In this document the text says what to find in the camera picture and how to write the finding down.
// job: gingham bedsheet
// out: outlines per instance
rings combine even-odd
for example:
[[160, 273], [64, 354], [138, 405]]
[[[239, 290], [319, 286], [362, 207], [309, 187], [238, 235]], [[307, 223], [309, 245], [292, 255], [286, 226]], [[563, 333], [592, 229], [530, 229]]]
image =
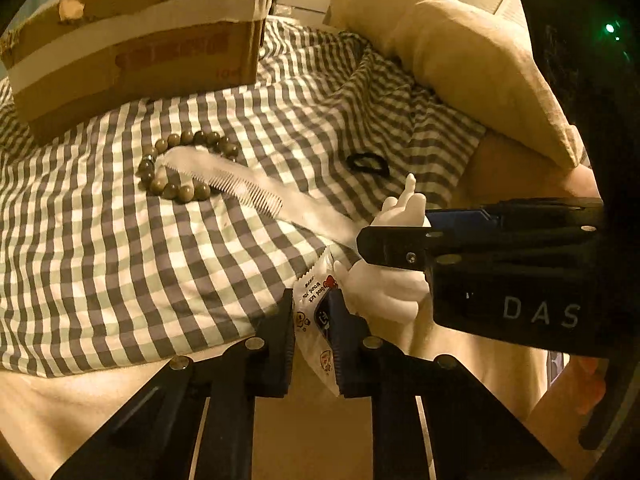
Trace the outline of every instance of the gingham bedsheet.
[[[63, 376], [249, 335], [328, 244], [227, 196], [148, 196], [134, 175], [144, 144], [223, 132], [241, 164], [370, 222], [408, 172], [430, 207], [444, 206], [484, 134], [354, 34], [268, 20], [257, 80], [132, 102], [45, 148], [0, 82], [3, 367]], [[346, 167], [364, 151], [388, 160], [390, 179]]]

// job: white comb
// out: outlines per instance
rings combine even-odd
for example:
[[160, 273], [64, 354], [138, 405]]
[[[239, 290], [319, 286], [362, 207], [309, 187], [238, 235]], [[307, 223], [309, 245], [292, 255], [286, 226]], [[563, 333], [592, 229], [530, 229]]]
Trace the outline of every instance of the white comb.
[[326, 200], [286, 186], [261, 171], [193, 146], [175, 146], [158, 156], [156, 164], [205, 182], [275, 219], [298, 225], [357, 251], [356, 237], [364, 225], [359, 226], [337, 212]]

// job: white plastic packet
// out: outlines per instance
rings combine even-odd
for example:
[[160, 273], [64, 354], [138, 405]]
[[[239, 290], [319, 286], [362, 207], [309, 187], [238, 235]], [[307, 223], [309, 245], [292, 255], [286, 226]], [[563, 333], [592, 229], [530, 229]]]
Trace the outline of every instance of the white plastic packet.
[[335, 382], [334, 353], [326, 334], [329, 317], [318, 309], [326, 292], [338, 286], [332, 271], [334, 258], [326, 248], [320, 259], [293, 285], [293, 310], [296, 345], [307, 364], [335, 396], [340, 395]]

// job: metal bolt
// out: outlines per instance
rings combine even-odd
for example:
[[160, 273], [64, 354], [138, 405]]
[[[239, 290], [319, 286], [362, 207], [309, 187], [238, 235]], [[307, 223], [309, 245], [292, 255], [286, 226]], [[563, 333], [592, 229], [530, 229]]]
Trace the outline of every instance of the metal bolt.
[[250, 337], [244, 342], [247, 350], [259, 350], [264, 346], [264, 339], [261, 337]]
[[374, 335], [369, 335], [362, 340], [362, 344], [364, 345], [364, 348], [368, 348], [369, 350], [377, 350], [382, 346], [382, 339]]
[[184, 370], [189, 366], [189, 358], [184, 355], [177, 355], [169, 361], [171, 370]]
[[436, 258], [436, 263], [441, 265], [455, 265], [462, 261], [462, 256], [459, 254], [443, 254]]
[[458, 361], [456, 361], [455, 357], [448, 354], [439, 355], [436, 357], [436, 362], [440, 368], [445, 370], [453, 370], [458, 366]]

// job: beige pillow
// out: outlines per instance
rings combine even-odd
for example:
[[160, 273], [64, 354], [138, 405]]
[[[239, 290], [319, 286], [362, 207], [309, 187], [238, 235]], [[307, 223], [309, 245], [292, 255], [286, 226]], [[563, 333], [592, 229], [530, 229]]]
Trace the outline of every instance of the beige pillow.
[[583, 153], [515, 23], [457, 0], [332, 0], [329, 24], [398, 57], [416, 81], [498, 133], [574, 168]]

